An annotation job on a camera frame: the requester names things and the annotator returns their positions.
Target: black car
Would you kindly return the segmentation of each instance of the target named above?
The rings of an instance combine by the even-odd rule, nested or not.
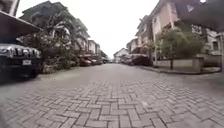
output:
[[[42,68],[40,51],[19,40],[0,40],[0,74],[35,78]]]
[[[42,69],[40,51],[17,38],[41,29],[1,11],[0,28],[0,75],[37,77]]]

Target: tree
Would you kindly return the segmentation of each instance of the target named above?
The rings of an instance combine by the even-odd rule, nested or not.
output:
[[[201,53],[203,39],[192,32],[166,29],[157,38],[162,41],[160,49],[166,58],[190,58]]]
[[[78,39],[86,41],[86,38],[80,34],[83,29],[66,8],[51,8],[49,11],[52,12],[46,13],[40,9],[30,17],[29,22],[43,31],[22,39],[42,52],[45,64],[54,65],[55,69],[68,69],[71,61],[78,62],[78,53],[81,51]]]

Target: window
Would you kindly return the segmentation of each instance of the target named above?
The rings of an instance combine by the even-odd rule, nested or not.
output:
[[[201,28],[201,26],[191,25],[191,27],[192,27],[192,32],[193,33],[202,34],[202,28]]]
[[[215,51],[219,50],[219,45],[217,41],[212,42],[212,44],[213,44],[213,50]]]
[[[189,12],[191,12],[194,9],[194,7],[191,6],[191,5],[187,5],[187,9],[188,9]]]

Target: paved street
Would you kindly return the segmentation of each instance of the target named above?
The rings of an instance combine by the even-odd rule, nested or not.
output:
[[[3,128],[224,128],[224,88],[107,64],[0,86]]]

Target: palm tree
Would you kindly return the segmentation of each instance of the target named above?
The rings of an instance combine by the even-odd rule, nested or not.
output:
[[[58,65],[71,60],[77,61],[77,54],[81,50],[78,40],[86,41],[86,38],[80,34],[83,29],[66,8],[51,13],[46,13],[46,10],[36,12],[30,17],[30,22],[41,27],[43,31],[23,39],[25,42],[32,42],[28,45],[42,51],[44,61]]]

